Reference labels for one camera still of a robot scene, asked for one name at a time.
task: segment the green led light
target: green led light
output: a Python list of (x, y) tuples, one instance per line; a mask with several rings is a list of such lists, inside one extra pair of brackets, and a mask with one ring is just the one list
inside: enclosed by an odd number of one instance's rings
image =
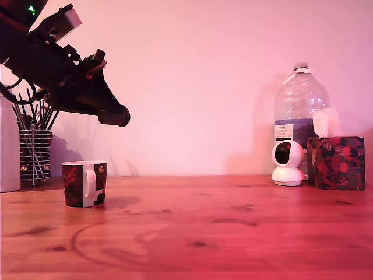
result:
[(36, 13), (36, 11), (35, 11), (35, 9), (34, 9), (34, 7), (33, 7), (32, 5), (30, 5), (29, 8), (28, 8), (27, 10), (29, 10), (29, 11), (33, 14), (33, 16), (34, 16), (35, 13)]

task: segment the mug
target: mug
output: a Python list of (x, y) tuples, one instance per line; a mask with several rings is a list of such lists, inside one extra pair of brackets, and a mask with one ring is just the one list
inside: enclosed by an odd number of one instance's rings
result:
[(65, 203), (69, 207), (92, 207), (105, 201), (106, 161), (64, 162)]

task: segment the bottle label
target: bottle label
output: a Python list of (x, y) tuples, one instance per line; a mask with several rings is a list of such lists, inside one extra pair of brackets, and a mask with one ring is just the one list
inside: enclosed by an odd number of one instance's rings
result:
[(314, 132), (314, 123), (311, 118), (275, 121), (275, 142), (294, 140), (303, 149), (307, 148), (308, 138), (318, 137)]
[(275, 142), (277, 145), (284, 140), (293, 140), (293, 125), (292, 124), (278, 124), (275, 122)]

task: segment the tissue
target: tissue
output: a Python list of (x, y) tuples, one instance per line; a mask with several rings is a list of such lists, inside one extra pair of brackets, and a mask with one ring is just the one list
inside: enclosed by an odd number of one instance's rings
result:
[(314, 112), (314, 131), (320, 137), (340, 137), (342, 129), (337, 111), (333, 108), (326, 108)]
[(366, 188), (364, 137), (308, 139), (308, 184), (322, 190)]

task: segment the water bottle cap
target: water bottle cap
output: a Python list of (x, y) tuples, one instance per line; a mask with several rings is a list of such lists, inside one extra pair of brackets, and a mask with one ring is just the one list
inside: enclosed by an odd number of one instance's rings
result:
[(308, 63), (305, 61), (298, 62), (294, 64), (294, 71), (297, 70), (298, 68), (307, 68), (308, 69)]

